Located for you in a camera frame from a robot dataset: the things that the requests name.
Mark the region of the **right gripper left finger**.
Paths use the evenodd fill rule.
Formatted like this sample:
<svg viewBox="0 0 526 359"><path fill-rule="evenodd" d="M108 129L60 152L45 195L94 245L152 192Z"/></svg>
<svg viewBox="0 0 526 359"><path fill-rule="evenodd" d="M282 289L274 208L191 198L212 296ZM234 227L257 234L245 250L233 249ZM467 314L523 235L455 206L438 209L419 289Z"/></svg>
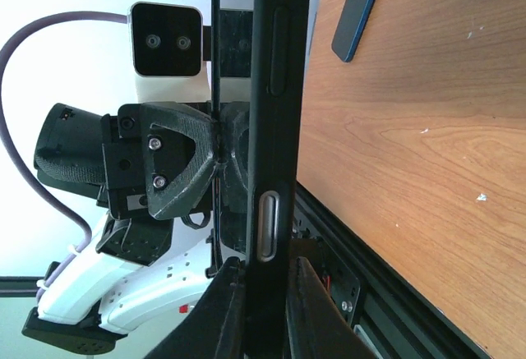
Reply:
<svg viewBox="0 0 526 359"><path fill-rule="evenodd" d="M228 258L195 308L146 356L168 358L240 358L245 324L244 263Z"/></svg>

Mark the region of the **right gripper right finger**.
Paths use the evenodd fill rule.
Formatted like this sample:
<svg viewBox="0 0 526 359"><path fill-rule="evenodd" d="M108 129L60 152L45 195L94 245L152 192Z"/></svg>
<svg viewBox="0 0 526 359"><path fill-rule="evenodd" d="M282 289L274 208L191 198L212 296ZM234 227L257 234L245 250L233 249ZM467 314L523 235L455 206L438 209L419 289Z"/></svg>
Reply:
<svg viewBox="0 0 526 359"><path fill-rule="evenodd" d="M305 257L291 261L286 303L292 358L373 358L340 315Z"/></svg>

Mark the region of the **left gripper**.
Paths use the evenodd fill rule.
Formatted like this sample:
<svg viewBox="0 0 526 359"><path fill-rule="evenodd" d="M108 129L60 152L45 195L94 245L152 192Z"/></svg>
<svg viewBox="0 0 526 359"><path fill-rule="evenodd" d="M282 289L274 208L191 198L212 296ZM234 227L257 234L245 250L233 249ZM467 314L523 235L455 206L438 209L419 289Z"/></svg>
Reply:
<svg viewBox="0 0 526 359"><path fill-rule="evenodd" d="M221 108L222 199L236 214L247 212L249 117L248 102ZM165 220L210 206L210 182L217 169L210 116L175 102L125 104L100 123L113 218Z"/></svg>

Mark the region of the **black phone case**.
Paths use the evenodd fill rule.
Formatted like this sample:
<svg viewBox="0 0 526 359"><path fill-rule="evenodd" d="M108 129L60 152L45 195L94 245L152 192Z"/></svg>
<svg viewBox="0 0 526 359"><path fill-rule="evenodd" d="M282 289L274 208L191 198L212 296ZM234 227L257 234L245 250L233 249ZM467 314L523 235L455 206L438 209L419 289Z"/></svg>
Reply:
<svg viewBox="0 0 526 359"><path fill-rule="evenodd" d="M229 258L206 296L227 300L217 358L284 351L309 0L254 0L239 56L251 69L246 258Z"/></svg>

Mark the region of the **blue-edged phone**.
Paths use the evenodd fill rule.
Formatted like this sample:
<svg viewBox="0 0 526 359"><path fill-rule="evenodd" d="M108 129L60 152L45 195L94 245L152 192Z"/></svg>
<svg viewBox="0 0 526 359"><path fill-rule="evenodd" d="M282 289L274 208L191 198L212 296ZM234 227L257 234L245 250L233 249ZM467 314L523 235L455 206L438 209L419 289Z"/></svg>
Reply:
<svg viewBox="0 0 526 359"><path fill-rule="evenodd" d="M375 0L345 0L331 48L342 62L350 62L362 37Z"/></svg>

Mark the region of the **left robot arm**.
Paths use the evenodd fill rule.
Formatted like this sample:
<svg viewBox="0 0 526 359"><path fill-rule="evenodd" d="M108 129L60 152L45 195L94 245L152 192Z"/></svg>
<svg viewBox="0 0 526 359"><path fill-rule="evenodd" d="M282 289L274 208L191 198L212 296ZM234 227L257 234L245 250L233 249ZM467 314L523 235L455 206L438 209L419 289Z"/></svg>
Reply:
<svg viewBox="0 0 526 359"><path fill-rule="evenodd" d="M249 107L126 104L99 116L56 104L34 153L39 182L107 214L51 265L22 333L101 355L145 322L186 311L210 286L223 244L241 251Z"/></svg>

